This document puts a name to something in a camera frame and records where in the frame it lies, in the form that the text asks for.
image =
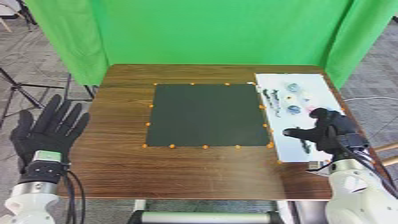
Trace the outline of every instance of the black finger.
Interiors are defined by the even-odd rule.
[[[83,129],[85,129],[85,126],[87,126],[87,124],[89,124],[89,120],[90,120],[90,115],[89,115],[89,113],[85,113],[85,114],[82,115],[82,117],[80,117],[76,126],[74,126],[74,128],[73,128],[73,130],[71,130],[71,132],[69,132],[69,135],[67,135],[67,137],[69,137],[69,139],[71,139],[73,141],[76,140],[78,136],[80,136],[82,133],[83,133]]]
[[[76,120],[78,120],[80,113],[82,113],[82,104],[78,103],[71,109],[66,120],[60,124],[58,130],[57,130],[57,135],[66,136],[67,132],[71,131],[71,128],[73,128]]]
[[[307,140],[311,142],[316,142],[321,137],[321,133],[318,132],[316,128],[309,130],[302,130],[298,128],[288,128],[282,131],[284,136],[298,138],[302,140]]]
[[[329,114],[329,110],[325,108],[316,108],[309,113],[309,117],[314,119],[325,119],[327,114]]]
[[[71,101],[66,100],[57,112],[55,112],[51,121],[50,121],[50,125],[48,125],[48,128],[46,128],[46,134],[53,134],[55,131],[57,131],[57,128],[60,126],[69,107],[71,107]]]
[[[50,100],[50,103],[46,104],[46,108],[41,112],[39,119],[35,121],[34,129],[32,132],[42,133],[53,118],[53,114],[58,108],[58,103],[60,103],[60,95],[57,94]]]
[[[26,110],[21,110],[18,127],[12,130],[10,139],[21,139],[28,137],[32,124],[34,124],[34,115]]]

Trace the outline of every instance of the black cable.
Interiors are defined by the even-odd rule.
[[[67,175],[64,175],[64,186],[69,196],[67,214],[66,214],[66,224],[73,222],[76,224],[76,207],[74,207],[74,186]]]
[[[85,220],[85,192],[83,192],[83,184],[82,184],[82,181],[78,179],[78,176],[76,174],[67,171],[67,173],[71,174],[71,177],[78,183],[78,189],[80,189],[80,195],[82,195],[82,217],[80,217],[80,224],[83,224],[83,220]]]
[[[371,166],[368,165],[368,163],[362,161],[362,159],[359,158],[357,154],[352,152],[352,150],[339,144],[341,146],[341,149],[345,150],[345,152],[350,154],[352,158],[357,160],[357,162],[362,164],[362,166],[369,169],[369,171],[375,173],[375,175],[378,176],[380,180],[382,180],[382,183],[384,185],[387,186],[389,188],[389,192],[394,196],[394,198],[398,199],[398,192],[396,192],[396,189],[389,183],[389,181],[385,180],[384,176],[380,175],[380,173],[377,172],[377,170],[371,168]]]

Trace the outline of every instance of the black mat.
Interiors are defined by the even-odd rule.
[[[158,85],[149,146],[265,146],[268,133],[252,85]]]

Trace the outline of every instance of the cable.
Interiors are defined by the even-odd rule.
[[[76,174],[67,171],[67,173],[71,174],[71,177],[78,183],[78,189],[80,189],[80,194],[82,194],[82,217],[80,217],[80,224],[83,224],[83,220],[85,220],[85,192],[83,192],[83,184],[82,184],[82,181],[78,179],[78,176]]]
[[[73,182],[71,182],[67,175],[64,175],[64,186],[66,186],[67,196],[69,196],[66,224],[69,224],[71,221],[73,221],[73,224],[76,224],[74,187],[73,187]]]
[[[352,100],[373,100],[373,99],[384,99],[384,100],[396,100],[398,101],[398,98],[387,97],[387,96],[357,97],[357,98],[345,99],[343,101],[346,102],[346,101],[352,101]]]
[[[380,173],[377,172],[377,170],[371,168],[371,166],[366,164],[366,162],[362,161],[362,159],[359,158],[357,154],[348,150],[348,148],[341,145],[339,143],[339,146],[341,146],[341,149],[345,150],[345,152],[348,153],[348,155],[352,156],[352,158],[357,160],[357,162],[362,164],[362,166],[369,169],[369,171],[375,173],[375,175],[378,176],[380,180],[382,180],[382,183],[384,185],[387,186],[389,188],[389,191],[391,191],[391,194],[394,196],[394,198],[398,199],[398,192],[396,192],[396,188],[394,186],[391,185],[389,181],[385,180],[384,176],[380,175]]]

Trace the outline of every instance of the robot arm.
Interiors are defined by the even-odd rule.
[[[14,216],[3,216],[0,224],[55,223],[46,208],[58,201],[57,185],[60,178],[67,178],[69,149],[89,123],[87,113],[78,119],[82,105],[74,105],[67,114],[71,102],[60,104],[60,101],[55,95],[35,122],[30,112],[19,113],[10,134],[19,157],[19,181],[5,201]]]
[[[309,116],[318,119],[314,129],[286,129],[284,135],[313,141],[316,149],[332,154],[330,164],[309,170],[329,176],[329,223],[392,224],[398,217],[396,190],[375,171],[366,154],[369,144],[357,133],[355,124],[336,111],[321,108]]]

